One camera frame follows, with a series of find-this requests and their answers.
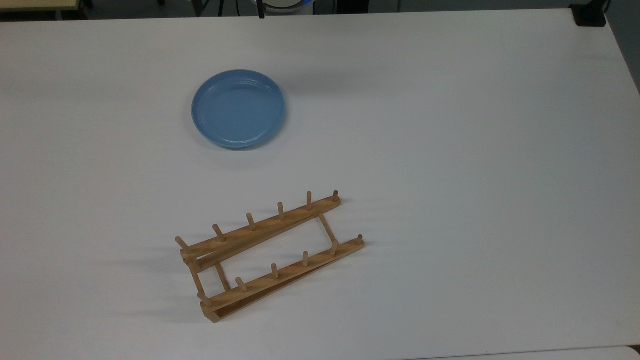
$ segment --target table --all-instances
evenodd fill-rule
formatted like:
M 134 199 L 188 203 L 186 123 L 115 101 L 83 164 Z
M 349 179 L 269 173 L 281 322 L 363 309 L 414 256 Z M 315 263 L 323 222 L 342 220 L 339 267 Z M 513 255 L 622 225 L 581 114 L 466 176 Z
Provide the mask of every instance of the table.
M 0 12 L 78 10 L 80 0 L 0 0 Z
M 608 26 L 526 10 L 0 32 L 9 358 L 382 360 L 640 343 L 640 97 Z M 219 148 L 192 124 L 198 87 L 230 69 L 285 94 L 285 125 L 258 149 Z M 340 241 L 363 234 L 367 246 L 209 322 L 174 237 L 274 216 L 307 190 L 339 190 L 326 217 Z M 227 276 L 328 244 L 312 222 L 225 264 Z M 205 286 L 221 291 L 214 276 Z
M 450 357 L 452 360 L 638 360 L 639 358 L 638 353 L 628 347 Z

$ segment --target chair leg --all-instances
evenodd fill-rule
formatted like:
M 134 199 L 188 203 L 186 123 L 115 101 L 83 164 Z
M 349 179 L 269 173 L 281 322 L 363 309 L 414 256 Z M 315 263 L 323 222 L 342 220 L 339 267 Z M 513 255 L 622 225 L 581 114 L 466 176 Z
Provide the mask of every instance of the chair leg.
M 201 17 L 202 12 L 204 11 L 204 5 L 202 4 L 202 0 L 191 0 L 191 4 L 193 5 L 193 11 L 196 12 L 196 16 Z

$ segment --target blue plate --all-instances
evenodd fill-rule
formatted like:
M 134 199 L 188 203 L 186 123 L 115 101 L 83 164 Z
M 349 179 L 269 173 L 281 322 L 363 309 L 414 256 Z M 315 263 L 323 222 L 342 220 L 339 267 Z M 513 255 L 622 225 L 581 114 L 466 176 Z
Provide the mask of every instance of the blue plate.
M 284 121 L 284 97 L 278 85 L 259 72 L 221 72 L 198 89 L 191 116 L 213 143 L 242 149 L 275 135 Z

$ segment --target plate rim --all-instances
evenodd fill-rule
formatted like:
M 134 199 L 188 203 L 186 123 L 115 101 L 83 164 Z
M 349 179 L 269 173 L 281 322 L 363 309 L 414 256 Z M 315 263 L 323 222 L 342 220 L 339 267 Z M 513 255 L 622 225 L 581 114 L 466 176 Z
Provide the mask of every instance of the plate rim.
M 269 131 L 267 131 L 266 133 L 264 133 L 263 135 L 260 135 L 254 139 L 251 139 L 247 142 L 243 142 L 243 143 L 234 143 L 234 142 L 227 142 L 227 141 L 221 141 L 219 140 L 220 138 L 214 140 L 212 138 L 210 138 L 209 136 L 207 136 L 203 129 L 200 128 L 200 126 L 198 125 L 198 122 L 196 121 L 196 113 L 198 111 L 197 107 L 200 104 L 200 102 L 198 101 L 196 103 L 196 100 L 198 100 L 198 98 L 201 98 L 203 96 L 204 93 L 206 93 L 207 91 L 209 91 L 209 89 L 211 89 L 211 83 L 213 81 L 215 81 L 216 78 L 218 77 L 222 77 L 224 75 L 229 75 L 231 73 L 235 73 L 235 72 L 239 72 L 239 73 L 250 73 L 250 74 L 256 74 L 258 75 L 258 77 L 262 77 L 264 79 L 266 79 L 267 82 L 269 82 L 269 86 L 273 85 L 273 88 L 276 90 L 274 92 L 274 94 L 276 94 L 279 97 L 279 103 L 280 103 L 280 112 L 282 113 L 279 116 L 279 119 L 275 122 L 275 126 L 273 126 Z M 286 116 L 286 103 L 284 100 L 284 95 L 282 93 L 282 90 L 280 89 L 280 87 L 278 86 L 278 84 L 273 81 L 270 77 L 268 77 L 267 75 L 261 73 L 261 72 L 257 72 L 255 70 L 247 70 L 247 69 L 234 69 L 234 70 L 227 70 L 227 71 L 223 71 L 220 72 L 216 75 L 213 75 L 211 78 L 207 79 L 207 81 L 205 81 L 204 83 L 202 83 L 202 85 L 200 85 L 200 87 L 198 88 L 198 90 L 195 92 L 195 95 L 193 96 L 193 100 L 191 101 L 191 120 L 193 121 L 193 125 L 196 127 L 196 129 L 198 129 L 198 132 L 204 137 L 206 138 L 208 141 L 220 146 L 220 147 L 224 147 L 227 149 L 245 149 L 248 147 L 252 147 L 255 145 L 259 145 L 261 143 L 266 142 L 267 140 L 269 140 L 270 138 L 272 138 L 277 132 L 278 130 L 282 127 L 282 124 L 284 123 L 284 118 Z

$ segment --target floor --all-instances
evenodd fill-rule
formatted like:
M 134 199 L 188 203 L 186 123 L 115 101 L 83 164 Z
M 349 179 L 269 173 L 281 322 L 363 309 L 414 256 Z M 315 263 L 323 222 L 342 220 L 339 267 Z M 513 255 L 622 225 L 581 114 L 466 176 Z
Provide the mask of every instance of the floor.
M 204 17 L 218 16 L 220 0 L 211 0 Z M 569 4 L 584 4 L 587 0 L 401 0 L 402 12 L 439 12 L 460 10 L 503 10 L 532 8 L 567 8 Z M 156 0 L 93 0 L 93 9 L 86 10 L 89 19 L 142 19 L 160 17 L 194 17 L 189 0 L 166 0 L 164 6 Z M 251 0 L 238 0 L 239 14 L 257 16 Z M 335 9 L 333 0 L 317 0 L 316 15 L 326 15 Z M 371 0 L 369 12 L 396 12 L 397 0 Z M 223 16 L 238 16 L 234 0 L 226 0 Z M 611 28 L 618 39 L 631 75 L 640 89 L 640 1 L 612 0 L 607 12 Z

